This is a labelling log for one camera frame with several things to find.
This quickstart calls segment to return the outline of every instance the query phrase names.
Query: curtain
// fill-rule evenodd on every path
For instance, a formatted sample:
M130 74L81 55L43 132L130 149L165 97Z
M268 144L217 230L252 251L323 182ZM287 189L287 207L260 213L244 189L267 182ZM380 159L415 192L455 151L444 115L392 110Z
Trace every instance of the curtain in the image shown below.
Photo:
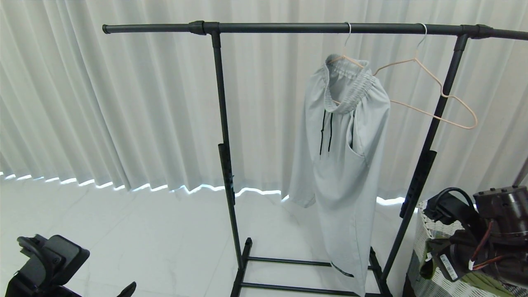
M528 31L525 1L4 1L0 166L5 176L76 178L128 189L222 185L210 36L106 35L102 24L367 22L487 24ZM346 34L222 34L235 187L289 181L305 82ZM352 34L370 67L408 59L422 36ZM420 60L439 78L456 37L428 36ZM440 124L424 195L510 185L528 157L528 42L469 40L452 94L479 117ZM433 112L439 88L413 63L378 75L393 100ZM472 119L450 100L445 117ZM431 118L393 105L380 196L404 196Z

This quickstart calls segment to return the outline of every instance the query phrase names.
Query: clothing rack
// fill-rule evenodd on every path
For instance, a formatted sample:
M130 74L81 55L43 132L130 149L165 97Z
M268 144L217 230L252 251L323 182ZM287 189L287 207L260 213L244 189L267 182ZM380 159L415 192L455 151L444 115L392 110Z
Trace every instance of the clothing rack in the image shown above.
M357 296L354 292L312 289L306 287L280 286L259 283L244 282L244 274L248 261L272 262L283 264L298 264L312 266L332 267L331 263L300 261L292 259L263 258L250 256L253 241L251 237L246 239L246 244L241 252L238 235L237 219L235 216L235 193L233 189L233 174L231 169L231 154L229 147L228 118L225 104L224 75L222 70L222 54L220 50L220 33L374 33L374 34L424 34L422 24L374 24L374 23L218 23L195 21L189 24L141 24L141 25L103 25L102 30L106 34L110 33L133 33L133 32L190 32L198 35L211 35L214 64L216 68L216 83L218 86L218 98L220 103L220 118L222 125L223 143L218 145L220 161L225 185L225 194L228 202L229 216L231 219L231 229L233 231L233 241L237 256L238 271L233 282L231 297L238 297L243 287L296 291L306 293L319 293L341 296ZM429 35L452 35L456 36L455 47L451 64L444 81L444 94L448 95L455 81L455 75L460 64L462 53L466 47L468 39L502 38L528 40L528 32L499 30L486 25L435 25L426 24ZM441 117L446 107L447 98L440 96L435 110L435 115ZM380 293L367 293L366 297L392 297L387 286L387 277L394 264L394 259L401 246L403 237L409 226L409 222L414 213L416 204L423 190L423 186L431 170L437 152L431 150L433 139L435 138L440 121L433 118L427 132L423 148L418 158L418 163L407 191L405 202L402 205L400 217L403 218L400 229L394 240L389 258L384 269L376 257L376 253L371 248L370 266L378 284Z

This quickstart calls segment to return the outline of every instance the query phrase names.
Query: clothes hanger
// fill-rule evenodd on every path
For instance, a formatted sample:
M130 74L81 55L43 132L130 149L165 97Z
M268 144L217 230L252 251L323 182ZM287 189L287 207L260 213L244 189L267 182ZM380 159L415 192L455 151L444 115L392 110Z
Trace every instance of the clothes hanger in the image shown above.
M404 61L399 61L399 62L394 62L394 63L390 63L390 64L387 64L383 67L380 67L378 68L378 70L376 70L376 72L374 73L374 76L376 76L376 74L378 74L378 72L381 70L381 69L384 69L384 68L387 68L389 66L393 66L393 65L398 65L398 64L403 64L403 63L407 63L407 62L411 62L411 61L414 61L416 62L423 70L425 70L427 72L427 74L432 77L437 83L438 85L440 86L440 94L442 97L444 98L455 98L458 102L460 102L470 113L471 115L473 116L473 120L475 121L474 125L471 126L471 127L467 127L467 126L463 126L463 125L460 125L460 124L457 124L457 123L454 123L454 122L451 122L450 120L447 120L447 119L443 119L441 117L438 117L434 114L431 114L431 113L428 113L424 110L421 110L421 109L418 109L416 107L413 107L413 106L410 106L406 103L403 103L403 102L399 102L399 101L394 101L394 100L391 100L391 102L394 102L394 103L397 103L397 104L400 104L400 105L403 105L403 106L406 106L406 107L409 107L411 109L414 109L416 110L417 112L421 112L421 113L424 113L428 116L431 116L435 119L438 119L438 120L441 120L443 122L446 122L448 124L452 124L452 125L455 125L457 127L460 127L460 128L464 128L464 129L473 129L477 126L478 124L478 119L477 119L477 115L475 115L475 112L473 112L473 110L471 108L469 108L469 106L467 106L460 98L458 98L457 96L454 96L454 95L445 95L444 94L444 84L442 84L442 82L435 76L431 73L431 71L429 71L429 69L427 69L427 67L425 67L422 62L420 62L420 60L418 60L418 50L420 48L420 45L422 44L422 42L426 39L426 36L427 36L427 26L425 24L422 24L420 23L426 30L425 34L423 35L423 38L422 40L420 40L420 42L418 43L418 45L416 46L416 52L414 52L414 58L412 59L409 59L409 60L404 60Z
M335 61L339 61L339 60L342 60L342 59L346 59L354 64L356 64L357 66L359 66L360 68L363 68L363 65L361 65L359 62L357 62L356 60L352 59L352 58L349 58L347 56L345 56L345 50L346 50L346 43L348 42L348 39L350 38L350 35L352 34L352 25L350 25L349 22L347 22L348 24L348 37L346 38L345 40L345 45L343 46L343 54L341 56L339 56L338 58L330 61L329 63L333 63Z

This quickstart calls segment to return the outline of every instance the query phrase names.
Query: elastic waistband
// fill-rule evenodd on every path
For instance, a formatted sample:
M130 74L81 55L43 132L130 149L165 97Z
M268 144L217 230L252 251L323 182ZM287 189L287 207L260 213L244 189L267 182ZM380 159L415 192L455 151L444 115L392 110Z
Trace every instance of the elastic waistband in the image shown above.
M363 68L346 58L330 63L330 61L335 60L340 56L341 55L339 54L329 55L322 67L322 70L324 70L323 80L326 85L325 109L330 113L345 114L353 111L361 98L365 97L366 93L372 88L375 77L372 76L372 72L368 68L368 61L357 60ZM352 81L352 85L346 90L343 90L344 92L347 92L347 94L339 105L332 101L332 96L330 95L329 83L331 72L337 72Z

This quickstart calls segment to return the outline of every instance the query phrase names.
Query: white tile floor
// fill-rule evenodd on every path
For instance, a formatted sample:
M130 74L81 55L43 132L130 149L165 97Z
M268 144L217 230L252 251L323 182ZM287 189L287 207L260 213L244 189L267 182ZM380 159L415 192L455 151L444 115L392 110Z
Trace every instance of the white tile floor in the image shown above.
M115 297L136 281L134 297L229 296L236 260L223 191L169 193L97 189L58 181L0 182L0 294L27 260L18 236L60 234L88 249L90 258L66 285L84 297ZM376 209L372 246L383 266L401 219L400 205ZM251 255L325 261L315 207L281 203L279 195L245 192L237 198L241 245ZM401 296L412 250L414 221L388 279ZM342 289L327 267L250 263L245 281ZM377 292L374 277L367 292ZM306 293L243 289L241 296L308 297Z

